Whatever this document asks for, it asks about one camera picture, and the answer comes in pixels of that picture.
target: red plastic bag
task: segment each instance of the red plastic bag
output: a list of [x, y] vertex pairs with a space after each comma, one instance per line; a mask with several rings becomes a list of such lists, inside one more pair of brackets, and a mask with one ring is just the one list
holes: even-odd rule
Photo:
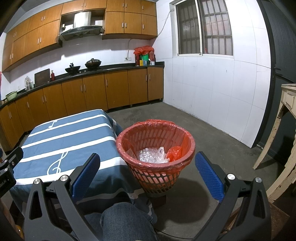
[[171, 147], [166, 155], [166, 158], [170, 159], [170, 162], [178, 160], [182, 155], [182, 147], [181, 146], [173, 146]]

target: range hood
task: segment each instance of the range hood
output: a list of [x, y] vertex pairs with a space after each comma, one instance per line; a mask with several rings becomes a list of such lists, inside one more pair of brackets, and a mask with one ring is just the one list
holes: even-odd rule
[[62, 32], [59, 39], [68, 41], [71, 39], [99, 35], [104, 33], [103, 26], [90, 25], [91, 12], [80, 12], [74, 16], [73, 28]]

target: treble clef print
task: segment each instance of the treble clef print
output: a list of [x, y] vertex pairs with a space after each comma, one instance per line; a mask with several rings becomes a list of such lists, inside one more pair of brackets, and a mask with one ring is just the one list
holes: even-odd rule
[[60, 173], [61, 172], [61, 169], [60, 169], [60, 164], [61, 164], [61, 160], [64, 159], [66, 157], [66, 155], [68, 154], [68, 152], [63, 152], [62, 155], [61, 155], [61, 158], [58, 159], [57, 161], [55, 161], [54, 163], [52, 163], [49, 168], [47, 169], [47, 175], [49, 175], [49, 170], [51, 169], [51, 167], [56, 164], [57, 162], [59, 163], [57, 167], [53, 168], [52, 170], [54, 171], [55, 169], [57, 170], [56, 173]]

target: metal screw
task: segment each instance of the metal screw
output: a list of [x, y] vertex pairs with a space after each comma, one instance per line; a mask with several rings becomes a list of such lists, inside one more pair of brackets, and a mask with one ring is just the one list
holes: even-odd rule
[[262, 182], [262, 179], [259, 178], [259, 177], [256, 177], [256, 178], [255, 178], [255, 181], [258, 182], [258, 183], [260, 183], [260, 182]]
[[37, 178], [37, 179], [34, 180], [34, 184], [38, 184], [39, 182], [40, 182], [40, 179], [39, 178]]
[[233, 174], [228, 174], [227, 175], [227, 178], [229, 179], [229, 180], [234, 180], [235, 179], [235, 175], [233, 175]]
[[68, 176], [67, 175], [63, 175], [63, 176], [61, 176], [60, 180], [62, 182], [67, 181], [68, 180]]

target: trash can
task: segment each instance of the trash can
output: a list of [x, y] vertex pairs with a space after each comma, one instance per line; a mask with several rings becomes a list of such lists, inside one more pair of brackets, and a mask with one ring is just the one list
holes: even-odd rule
[[[173, 146], [182, 147], [181, 158], [168, 163], [141, 162], [126, 152], [144, 148], [159, 148], [165, 152]], [[120, 156], [149, 196], [162, 196], [175, 184], [180, 171], [187, 166], [195, 152], [193, 136], [171, 121], [150, 119], [137, 122], [120, 133], [116, 140]]]

